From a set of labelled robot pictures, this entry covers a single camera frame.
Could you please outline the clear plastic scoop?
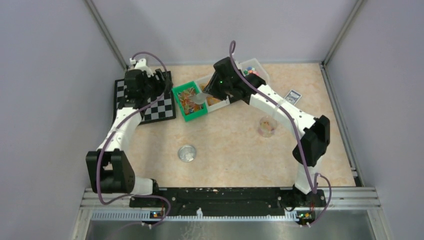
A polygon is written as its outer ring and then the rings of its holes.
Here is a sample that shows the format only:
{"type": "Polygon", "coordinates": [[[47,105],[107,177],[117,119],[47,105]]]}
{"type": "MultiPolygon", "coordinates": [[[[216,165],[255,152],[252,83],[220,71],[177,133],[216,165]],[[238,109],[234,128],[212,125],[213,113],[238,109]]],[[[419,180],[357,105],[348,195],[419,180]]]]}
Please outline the clear plastic scoop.
{"type": "Polygon", "coordinates": [[[208,97],[212,97],[212,95],[204,93],[204,92],[200,92],[200,93],[197,93],[195,95],[190,96],[189,99],[193,103],[195,103],[196,105],[202,105],[205,102],[207,102],[208,97]]]}

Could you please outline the green candy bin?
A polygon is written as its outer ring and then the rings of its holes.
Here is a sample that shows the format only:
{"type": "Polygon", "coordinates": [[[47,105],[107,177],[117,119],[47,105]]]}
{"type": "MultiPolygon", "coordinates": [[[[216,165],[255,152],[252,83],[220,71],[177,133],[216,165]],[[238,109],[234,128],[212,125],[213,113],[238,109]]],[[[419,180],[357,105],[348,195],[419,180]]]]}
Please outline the green candy bin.
{"type": "Polygon", "coordinates": [[[172,93],[185,122],[192,121],[208,113],[205,103],[196,104],[190,99],[190,97],[200,93],[200,88],[194,81],[173,87],[172,93]]]}

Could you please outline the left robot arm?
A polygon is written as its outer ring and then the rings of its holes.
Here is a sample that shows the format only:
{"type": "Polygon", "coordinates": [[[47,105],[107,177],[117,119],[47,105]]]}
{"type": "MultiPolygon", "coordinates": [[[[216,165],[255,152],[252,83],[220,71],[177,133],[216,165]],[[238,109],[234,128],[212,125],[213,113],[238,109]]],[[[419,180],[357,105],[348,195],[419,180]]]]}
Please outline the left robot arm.
{"type": "Polygon", "coordinates": [[[99,147],[85,157],[90,185],[95,193],[141,195],[147,206],[154,207],[161,198],[155,181],[136,176],[126,151],[146,111],[164,99],[173,83],[168,71],[152,70],[145,58],[130,59],[123,81],[113,124],[99,147]]]}

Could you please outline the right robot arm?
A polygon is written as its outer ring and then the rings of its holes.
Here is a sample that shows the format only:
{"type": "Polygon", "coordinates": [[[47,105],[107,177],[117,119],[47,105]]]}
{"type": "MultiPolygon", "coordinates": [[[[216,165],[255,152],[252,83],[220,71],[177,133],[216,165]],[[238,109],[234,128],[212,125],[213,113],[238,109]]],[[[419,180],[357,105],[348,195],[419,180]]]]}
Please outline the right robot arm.
{"type": "Polygon", "coordinates": [[[244,75],[231,57],[213,65],[214,73],[204,88],[212,97],[224,100],[232,97],[271,116],[288,128],[296,139],[292,155],[299,163],[293,200],[307,206],[318,192],[319,165],[330,144],[330,120],[308,114],[278,95],[259,75],[244,75]]]}

